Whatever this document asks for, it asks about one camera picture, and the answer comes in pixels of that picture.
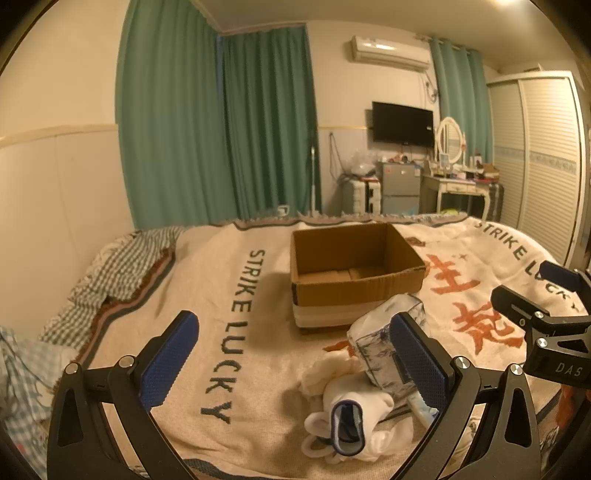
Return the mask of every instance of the wall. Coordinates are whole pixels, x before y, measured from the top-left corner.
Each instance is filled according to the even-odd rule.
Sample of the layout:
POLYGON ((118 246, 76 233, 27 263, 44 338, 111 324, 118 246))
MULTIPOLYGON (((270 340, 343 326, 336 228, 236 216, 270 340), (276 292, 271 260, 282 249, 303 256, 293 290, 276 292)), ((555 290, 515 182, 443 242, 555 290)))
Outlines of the wall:
MULTIPOLYGON (((400 145, 374 144, 366 129, 372 101, 400 103, 433 111, 434 124, 439 124, 439 102, 430 103, 425 89, 425 75, 391 66, 355 63, 350 47, 354 35, 382 38, 428 49, 427 43, 417 40, 415 34, 396 28, 340 21, 310 21, 307 23, 310 39, 316 109, 319 125, 319 157, 323 213, 339 215, 341 193, 337 178, 342 169, 331 148, 332 132, 343 163, 348 163, 356 152, 368 149, 390 155, 402 151, 400 145)), ((433 65, 428 70, 436 82, 433 65)), ((487 80, 498 73, 485 68, 487 80)), ((405 154, 410 154, 405 147, 405 154)), ((428 151, 415 147, 412 157, 424 158, 428 151)))
POLYGON ((0 218, 0 325, 36 336, 99 250, 134 229, 117 126, 0 140, 0 218))
POLYGON ((129 0, 59 0, 0 76, 0 137, 115 123, 115 71, 129 0))

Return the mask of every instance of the sliding wardrobe door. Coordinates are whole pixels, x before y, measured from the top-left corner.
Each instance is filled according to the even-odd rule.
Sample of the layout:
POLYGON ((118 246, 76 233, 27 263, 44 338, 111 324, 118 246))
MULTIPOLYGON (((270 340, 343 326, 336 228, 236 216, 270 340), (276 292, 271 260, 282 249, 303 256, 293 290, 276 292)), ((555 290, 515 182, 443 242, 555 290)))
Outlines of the sliding wardrobe door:
POLYGON ((579 117, 566 77, 519 81, 528 151, 518 228, 563 264, 579 206, 579 117))
POLYGON ((501 222, 517 228, 525 172, 525 126, 517 82, 489 87, 492 110, 494 164, 505 188, 501 222))

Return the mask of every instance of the green curtain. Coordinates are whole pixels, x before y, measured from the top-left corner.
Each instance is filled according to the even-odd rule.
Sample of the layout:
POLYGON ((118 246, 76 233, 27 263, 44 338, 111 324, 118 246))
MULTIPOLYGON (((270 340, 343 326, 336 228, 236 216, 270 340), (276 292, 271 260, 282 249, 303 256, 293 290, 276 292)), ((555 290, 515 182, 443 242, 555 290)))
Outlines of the green curtain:
POLYGON ((317 206, 316 103, 305 27, 221 37, 226 145, 238 213, 254 218, 289 205, 310 210, 311 169, 317 206))
POLYGON ((237 217, 216 84, 216 37, 190 0, 131 0, 116 121, 136 228, 237 217))
POLYGON ((441 118, 451 116, 460 125, 467 156, 480 152, 484 162, 492 162, 491 104, 482 56, 475 50, 457 50, 437 37, 430 44, 441 118))

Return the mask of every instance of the screw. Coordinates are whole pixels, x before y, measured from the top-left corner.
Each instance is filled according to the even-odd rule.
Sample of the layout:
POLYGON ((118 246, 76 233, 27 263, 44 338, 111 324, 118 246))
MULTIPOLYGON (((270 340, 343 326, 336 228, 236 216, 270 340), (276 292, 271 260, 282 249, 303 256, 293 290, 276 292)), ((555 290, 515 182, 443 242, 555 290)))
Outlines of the screw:
POLYGON ((459 356, 456 358, 456 365, 465 370, 470 366, 470 361, 465 356, 459 356))
POLYGON ((513 373, 514 375, 521 375, 523 373, 523 369, 517 365, 517 364, 513 364, 510 367, 511 373, 513 373))
POLYGON ((121 357, 121 359, 119 360, 119 366, 121 368, 129 368, 131 367, 131 365, 133 365, 135 362, 135 358, 132 357, 131 355, 125 355, 123 357, 121 357))
POLYGON ((75 374, 78 371, 78 364, 72 362, 66 366, 66 373, 68 375, 75 374))

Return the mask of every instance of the open cardboard box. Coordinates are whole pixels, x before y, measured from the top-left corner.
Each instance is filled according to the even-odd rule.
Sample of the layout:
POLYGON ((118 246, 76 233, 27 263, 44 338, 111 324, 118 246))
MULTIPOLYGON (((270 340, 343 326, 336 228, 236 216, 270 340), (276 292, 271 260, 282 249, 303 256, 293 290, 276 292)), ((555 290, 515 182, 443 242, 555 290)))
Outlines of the open cardboard box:
POLYGON ((416 293, 425 263, 390 223, 295 231, 291 291, 301 329, 347 327, 393 295, 416 293))
POLYGON ((499 169, 496 168, 492 163, 485 163, 482 166, 482 177, 485 179, 498 179, 501 175, 499 169))

